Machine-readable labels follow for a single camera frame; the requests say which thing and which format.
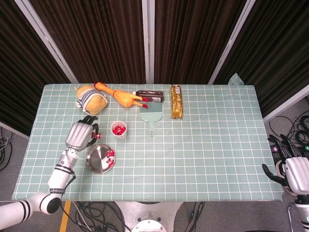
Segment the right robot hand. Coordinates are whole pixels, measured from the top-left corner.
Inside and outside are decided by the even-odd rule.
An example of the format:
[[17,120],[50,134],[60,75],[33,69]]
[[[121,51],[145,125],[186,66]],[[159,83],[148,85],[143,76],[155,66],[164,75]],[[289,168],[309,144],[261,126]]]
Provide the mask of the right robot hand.
[[295,195],[308,195],[309,193],[309,159],[285,135],[279,140],[273,135],[268,140],[278,149],[283,164],[284,175],[274,175],[266,164],[262,165],[266,176],[284,187],[288,187]]

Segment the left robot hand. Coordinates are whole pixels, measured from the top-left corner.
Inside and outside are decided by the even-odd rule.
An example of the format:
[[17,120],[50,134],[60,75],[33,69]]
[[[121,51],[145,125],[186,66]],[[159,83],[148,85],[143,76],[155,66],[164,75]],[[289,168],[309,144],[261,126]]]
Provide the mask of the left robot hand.
[[93,124],[97,119],[97,116],[86,116],[75,122],[66,138],[66,147],[79,152],[93,145],[98,139],[98,124]]

